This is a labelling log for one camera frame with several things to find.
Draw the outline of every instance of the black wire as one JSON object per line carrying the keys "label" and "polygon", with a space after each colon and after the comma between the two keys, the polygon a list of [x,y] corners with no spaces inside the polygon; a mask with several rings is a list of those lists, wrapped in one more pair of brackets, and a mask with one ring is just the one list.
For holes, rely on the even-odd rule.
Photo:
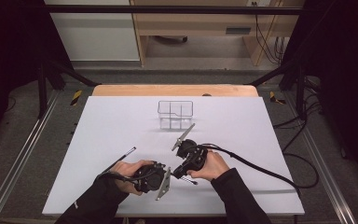
{"label": "black wire", "polygon": [[[313,108],[315,105],[317,105],[317,104],[319,104],[319,102],[313,103],[313,104],[310,105],[310,107],[307,108],[305,111],[306,111],[306,112],[309,111],[310,109],[312,109],[312,108]],[[300,118],[300,116],[297,115],[297,116],[295,116],[294,118],[289,119],[289,120],[287,120],[287,121],[285,121],[285,122],[283,122],[283,123],[274,124],[274,125],[272,125],[272,127],[273,127],[274,129],[277,129],[277,128],[279,128],[279,127],[282,127],[283,125],[286,125],[286,124],[289,124],[289,123],[291,123],[291,122],[294,122],[294,121],[296,121],[296,120],[299,119],[299,118]]]}
{"label": "black wire", "polygon": [[315,181],[314,181],[312,184],[306,185],[306,186],[299,186],[299,185],[297,185],[300,189],[311,189],[311,188],[314,188],[316,185],[318,185],[319,179],[320,179],[319,173],[318,173],[318,171],[316,170],[316,167],[315,167],[312,163],[310,163],[310,161],[308,161],[307,159],[305,159],[305,158],[303,158],[303,157],[300,157],[300,156],[298,156],[298,155],[296,155],[296,154],[293,154],[293,153],[284,152],[284,153],[283,153],[283,156],[295,157],[295,158],[298,158],[298,159],[300,159],[300,160],[306,162],[306,163],[312,168],[313,172],[315,173],[315,175],[316,175]]}
{"label": "black wire", "polygon": [[274,54],[275,54],[275,57],[278,59],[278,63],[281,64],[282,57],[283,57],[284,37],[281,37],[281,45],[279,46],[279,49],[278,49],[278,42],[279,42],[279,37],[277,36],[275,38]]}
{"label": "black wire", "polygon": [[284,127],[284,128],[276,128],[276,129],[294,129],[294,128],[298,128],[304,125],[304,122],[297,124],[296,126],[291,126],[291,127]]}
{"label": "black wire", "polygon": [[[264,38],[263,33],[261,32],[260,27],[258,26],[258,18],[257,18],[257,15],[255,15],[255,28],[256,28],[256,30],[255,30],[255,39],[257,40],[258,45],[259,45],[259,46],[261,47],[261,49],[264,51],[264,53],[266,54],[268,60],[269,60],[271,63],[278,64],[278,62],[276,61],[276,59],[272,56],[272,53],[271,53],[271,51],[269,50],[269,45],[267,44],[267,41],[266,41],[266,39]],[[264,46],[261,45],[260,41],[258,40],[258,32],[260,32],[261,37],[262,37],[263,40],[264,40],[264,43],[265,43],[265,45],[266,45],[266,47],[267,47],[267,50],[268,50],[268,52],[269,52],[269,55],[271,56],[271,58],[272,58],[275,62],[273,62],[273,61],[270,59],[269,55],[267,54],[266,50],[264,49]]]}
{"label": "black wire", "polygon": [[304,130],[305,126],[307,125],[307,120],[304,120],[304,125],[298,130],[298,132],[295,134],[295,136],[289,141],[289,143],[286,144],[286,146],[282,149],[282,152],[284,152],[287,148],[292,145],[292,143],[298,138],[298,136],[301,134],[301,132]]}
{"label": "black wire", "polygon": [[313,94],[307,96],[307,98],[305,98],[305,102],[307,102],[310,99],[310,97],[313,97],[313,96],[318,96],[318,93],[313,93]]}
{"label": "black wire", "polygon": [[317,107],[317,108],[311,110],[311,111],[310,111],[310,114],[312,114],[312,113],[314,113],[314,112],[316,112],[316,111],[321,111],[321,109],[322,109],[322,106],[320,105],[320,107]]}
{"label": "black wire", "polygon": [[248,166],[254,168],[255,170],[257,170],[259,172],[262,172],[262,173],[264,173],[266,175],[271,175],[271,176],[273,176],[275,178],[278,178],[278,179],[283,180],[284,182],[290,184],[293,188],[295,188],[298,197],[301,196],[299,187],[293,181],[291,181],[290,179],[288,179],[288,178],[286,178],[286,177],[284,177],[282,175],[275,174],[275,173],[273,173],[273,172],[271,172],[269,170],[266,170],[266,169],[264,169],[262,167],[254,165],[253,163],[251,163],[251,162],[247,161],[246,159],[238,156],[237,154],[235,154],[233,152],[230,152],[228,150],[225,150],[225,149],[223,149],[223,148],[221,148],[221,147],[219,147],[217,145],[214,145],[214,144],[201,144],[201,145],[198,145],[198,147],[210,148],[210,149],[214,149],[214,150],[217,150],[217,151],[226,152],[230,157],[233,157],[237,161],[240,161],[240,162],[244,163],[245,165],[248,165]]}
{"label": "black wire", "polygon": [[309,86],[307,84],[304,85],[304,90],[309,91],[311,94],[319,94],[317,91],[315,91],[312,86]]}
{"label": "black wire", "polygon": [[312,89],[312,90],[314,90],[316,92],[321,91],[321,88],[316,87],[315,85],[313,85],[313,83],[309,82],[308,80],[306,80],[305,87],[310,88],[310,89]]}

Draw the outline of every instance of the metal rail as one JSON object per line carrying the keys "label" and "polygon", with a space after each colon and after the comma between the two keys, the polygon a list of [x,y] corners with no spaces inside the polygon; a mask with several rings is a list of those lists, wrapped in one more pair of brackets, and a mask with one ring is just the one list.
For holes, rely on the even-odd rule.
{"label": "metal rail", "polygon": [[[283,94],[287,99],[292,112],[296,115],[294,103],[295,100],[286,91],[284,91]],[[304,128],[302,135],[304,143],[307,145],[307,150],[310,154],[310,157],[312,158],[313,164],[318,170],[322,183],[324,184],[324,189],[326,190],[326,193],[329,196],[334,209],[336,210],[340,222],[342,224],[355,224],[356,220],[354,219],[351,209],[345,201],[345,198],[342,195],[336,180],[331,174],[330,169],[327,167],[327,164],[325,163],[322,154],[319,152],[319,149],[316,146],[307,127]]]}
{"label": "metal rail", "polygon": [[59,91],[53,91],[53,94],[49,99],[48,110],[46,111],[45,115],[41,119],[37,120],[33,130],[31,131],[30,135],[25,141],[25,144],[23,145],[19,153],[19,156],[14,161],[12,167],[10,168],[10,171],[7,173],[7,177],[5,178],[3,184],[0,187],[0,213],[7,201],[8,196],[10,195],[11,191],[14,189],[14,186],[16,185],[16,182],[20,177],[21,171],[25,166],[25,163],[28,161],[28,158],[34,149],[34,146],[36,145],[36,142],[39,139],[40,134],[44,130],[48,118],[50,117],[51,112],[53,111],[53,108],[57,103],[57,99],[59,95],[60,95]]}

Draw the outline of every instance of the metal bracket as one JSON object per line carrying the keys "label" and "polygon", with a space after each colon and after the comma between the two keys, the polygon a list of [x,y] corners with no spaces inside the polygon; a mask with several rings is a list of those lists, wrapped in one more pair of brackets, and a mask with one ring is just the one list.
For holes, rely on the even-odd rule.
{"label": "metal bracket", "polygon": [[171,183],[171,167],[168,167],[167,172],[165,172],[164,179],[159,186],[158,195],[156,197],[156,201],[159,201],[164,194],[170,190]]}

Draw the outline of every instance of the white table surface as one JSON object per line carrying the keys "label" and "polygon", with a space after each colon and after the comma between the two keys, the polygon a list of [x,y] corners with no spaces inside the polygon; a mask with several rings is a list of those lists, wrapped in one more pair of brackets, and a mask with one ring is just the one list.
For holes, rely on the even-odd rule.
{"label": "white table surface", "polygon": [[[77,125],[43,210],[59,216],[93,182],[96,175],[129,151],[124,161],[159,161],[174,170],[183,160],[171,151],[182,131],[159,128],[158,101],[192,101],[193,130],[186,137],[235,152],[247,161],[292,179],[283,159],[267,109],[261,97],[91,96]],[[296,191],[289,184],[262,174],[220,153],[236,167],[255,199],[269,215],[304,214]],[[208,181],[197,186],[171,179],[170,191],[155,201],[156,191],[130,195],[117,217],[223,216],[224,204]]]}

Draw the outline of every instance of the black sleeve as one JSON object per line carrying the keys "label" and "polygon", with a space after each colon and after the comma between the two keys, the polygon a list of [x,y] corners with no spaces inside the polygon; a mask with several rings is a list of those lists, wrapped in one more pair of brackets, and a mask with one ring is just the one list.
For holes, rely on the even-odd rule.
{"label": "black sleeve", "polygon": [[211,183],[225,203],[229,224],[271,223],[235,168],[213,179]]}
{"label": "black sleeve", "polygon": [[103,176],[95,180],[55,223],[110,223],[118,205],[128,196],[117,187],[115,179]]}

